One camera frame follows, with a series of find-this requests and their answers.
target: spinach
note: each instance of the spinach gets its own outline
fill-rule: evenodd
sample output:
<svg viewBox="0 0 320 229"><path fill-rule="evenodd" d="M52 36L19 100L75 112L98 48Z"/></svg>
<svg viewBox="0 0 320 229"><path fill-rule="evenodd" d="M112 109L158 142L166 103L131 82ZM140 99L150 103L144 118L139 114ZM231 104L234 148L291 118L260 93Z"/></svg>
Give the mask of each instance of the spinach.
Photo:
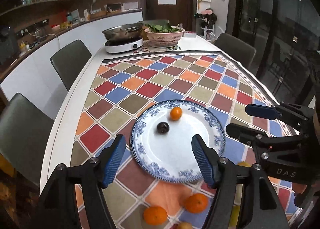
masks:
<svg viewBox="0 0 320 229"><path fill-rule="evenodd" d="M156 33L172 33L182 31L180 28L172 27L170 23L166 23L165 25L146 24L146 26L149 27L150 32Z"/></svg>

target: plastic container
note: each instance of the plastic container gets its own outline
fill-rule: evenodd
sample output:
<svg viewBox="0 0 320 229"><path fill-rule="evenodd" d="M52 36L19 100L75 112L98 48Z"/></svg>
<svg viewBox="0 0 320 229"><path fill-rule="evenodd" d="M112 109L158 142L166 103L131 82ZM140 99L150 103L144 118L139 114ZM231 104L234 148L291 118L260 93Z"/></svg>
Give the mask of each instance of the plastic container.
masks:
<svg viewBox="0 0 320 229"><path fill-rule="evenodd" d="M173 33L149 32L149 28L145 29L144 31L146 32L148 39L155 45L171 46L181 39L184 29L182 29L182 31Z"/></svg>

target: kitchen counter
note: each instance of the kitchen counter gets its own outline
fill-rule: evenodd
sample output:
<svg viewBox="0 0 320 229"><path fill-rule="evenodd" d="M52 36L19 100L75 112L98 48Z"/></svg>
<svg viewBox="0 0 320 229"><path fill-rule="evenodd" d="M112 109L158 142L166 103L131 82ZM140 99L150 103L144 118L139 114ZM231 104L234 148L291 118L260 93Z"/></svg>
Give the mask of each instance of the kitchen counter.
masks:
<svg viewBox="0 0 320 229"><path fill-rule="evenodd" d="M16 93L23 94L37 108L55 119L68 91L51 64L51 57L75 40L81 40L95 55L106 39L105 29L142 21L142 11L107 15L80 23L50 35L47 40L17 59L0 77L0 96L10 101Z"/></svg>
<svg viewBox="0 0 320 229"><path fill-rule="evenodd" d="M91 23L91 22L95 22L97 20L101 20L101 19L105 19L105 18L109 18L109 17L113 17L116 15L123 15L123 14L130 14L130 13L136 13L136 12L142 12L142 9L138 9L138 10L134 10L134 11L128 11L128 12L120 12L120 13L112 13L109 15L105 15L102 17L98 17L95 18L93 20L89 20L87 22L81 22L73 27L69 27L68 29L65 30L60 30L58 32L53 33L52 35L49 34L46 38L46 40L42 41L41 43L39 43L37 46L33 47L32 49L30 49L29 51L27 51L25 54L23 54L22 56L20 56L17 60L15 60L10 66L8 66L5 70L0 72L0 84L2 83L2 81L12 72L13 69L15 69L23 60L25 60L28 56L30 56L33 52L35 52L37 49L41 48L43 45L47 44L49 41L57 38L56 36L60 36L70 30L73 30L77 27L83 26L85 24Z"/></svg>

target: white plate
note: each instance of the white plate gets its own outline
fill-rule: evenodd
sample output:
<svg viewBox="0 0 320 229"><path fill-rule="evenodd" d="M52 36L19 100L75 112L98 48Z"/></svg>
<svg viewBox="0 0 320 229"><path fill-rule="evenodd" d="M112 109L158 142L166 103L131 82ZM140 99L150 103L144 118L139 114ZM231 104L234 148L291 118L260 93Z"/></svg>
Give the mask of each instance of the white plate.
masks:
<svg viewBox="0 0 320 229"><path fill-rule="evenodd" d="M173 121L170 111L177 106L182 109L182 116ZM163 121L170 129L166 134L159 134L156 126ZM213 113L185 100L163 101L138 117L131 132L131 149L140 166L152 176L167 182L187 183L202 178L191 149L195 134L200 134L219 156L223 154L225 135Z"/></svg>

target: chair backrest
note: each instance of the chair backrest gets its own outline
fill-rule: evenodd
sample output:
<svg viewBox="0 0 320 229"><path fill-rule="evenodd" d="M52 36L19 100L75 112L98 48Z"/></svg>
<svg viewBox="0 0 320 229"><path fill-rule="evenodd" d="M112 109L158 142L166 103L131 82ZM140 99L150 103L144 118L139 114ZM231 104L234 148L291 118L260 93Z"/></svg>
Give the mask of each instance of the chair backrest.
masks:
<svg viewBox="0 0 320 229"><path fill-rule="evenodd" d="M91 56L85 44L78 39L51 57L51 64L68 91Z"/></svg>
<svg viewBox="0 0 320 229"><path fill-rule="evenodd" d="M138 23L154 24L154 25L165 25L166 23L169 23L169 20L148 20L148 21L139 21Z"/></svg>
<svg viewBox="0 0 320 229"><path fill-rule="evenodd" d="M0 153L36 185L53 120L17 93L0 116Z"/></svg>
<svg viewBox="0 0 320 229"><path fill-rule="evenodd" d="M239 61L245 68L249 68L256 54L253 46L227 33L221 33L214 45L234 60Z"/></svg>

